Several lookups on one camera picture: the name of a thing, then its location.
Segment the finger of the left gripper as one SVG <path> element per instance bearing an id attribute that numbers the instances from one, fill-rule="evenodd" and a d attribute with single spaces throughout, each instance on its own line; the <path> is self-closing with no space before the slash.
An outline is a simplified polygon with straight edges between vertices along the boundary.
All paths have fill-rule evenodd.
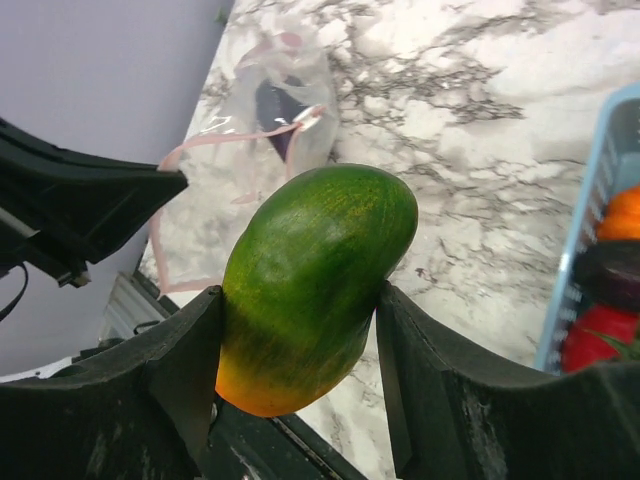
<path id="1" fill-rule="evenodd" d="M 29 263 L 76 288 L 186 189 L 179 171 L 88 155 L 1 123 L 1 271 Z"/>

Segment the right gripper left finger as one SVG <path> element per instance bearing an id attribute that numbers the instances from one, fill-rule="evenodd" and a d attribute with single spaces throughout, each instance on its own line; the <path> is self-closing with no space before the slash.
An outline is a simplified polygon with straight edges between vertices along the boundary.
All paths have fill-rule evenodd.
<path id="1" fill-rule="evenodd" d="M 1 386 L 4 479 L 195 479 L 222 331 L 210 287 L 155 327 L 51 378 Z"/>

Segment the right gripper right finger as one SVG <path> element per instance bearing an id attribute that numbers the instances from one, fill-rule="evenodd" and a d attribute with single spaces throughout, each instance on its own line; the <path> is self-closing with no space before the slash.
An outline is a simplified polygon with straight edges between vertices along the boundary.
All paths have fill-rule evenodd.
<path id="1" fill-rule="evenodd" d="M 638 477 L 637 364 L 544 373 L 470 341 L 392 285 L 376 331 L 399 478 Z"/>

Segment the green orange mango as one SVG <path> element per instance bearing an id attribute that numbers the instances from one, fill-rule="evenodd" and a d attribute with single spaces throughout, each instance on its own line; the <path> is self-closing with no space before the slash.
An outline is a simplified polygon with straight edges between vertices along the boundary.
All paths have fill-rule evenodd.
<path id="1" fill-rule="evenodd" d="M 273 193 L 226 265 L 217 394 L 275 417 L 339 384 L 364 351 L 418 217 L 409 186 L 366 165 L 313 169 Z"/>

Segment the round purple eggplant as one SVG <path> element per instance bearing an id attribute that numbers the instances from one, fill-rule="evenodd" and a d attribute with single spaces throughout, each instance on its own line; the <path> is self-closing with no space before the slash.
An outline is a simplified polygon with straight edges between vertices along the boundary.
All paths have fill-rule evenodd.
<path id="1" fill-rule="evenodd" d="M 301 87 L 303 84 L 298 77 L 287 76 L 285 85 Z M 283 88 L 275 86 L 271 80 L 260 83 L 255 93 L 256 118 L 264 132 L 272 132 L 280 127 L 288 126 L 307 105 L 296 100 Z M 285 132 L 269 137 L 269 142 L 274 147 L 283 162 L 286 162 L 286 154 L 291 142 L 293 132 Z"/>

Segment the clear zip top bag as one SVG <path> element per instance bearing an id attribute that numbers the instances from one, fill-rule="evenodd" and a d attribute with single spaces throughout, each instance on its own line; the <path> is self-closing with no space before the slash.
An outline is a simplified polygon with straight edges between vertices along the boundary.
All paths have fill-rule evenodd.
<path id="1" fill-rule="evenodd" d="M 301 87 L 285 85 L 298 77 Z M 255 93 L 264 80 L 307 105 L 294 121 L 264 132 Z M 240 234 L 258 207 L 288 180 L 329 161 L 339 125 L 324 48 L 309 28 L 264 36 L 234 68 L 227 97 L 199 131 L 159 165 L 181 171 L 189 186 L 154 215 L 150 245 L 163 294 L 201 290 L 221 282 Z M 283 162 L 269 137 L 293 132 Z"/>

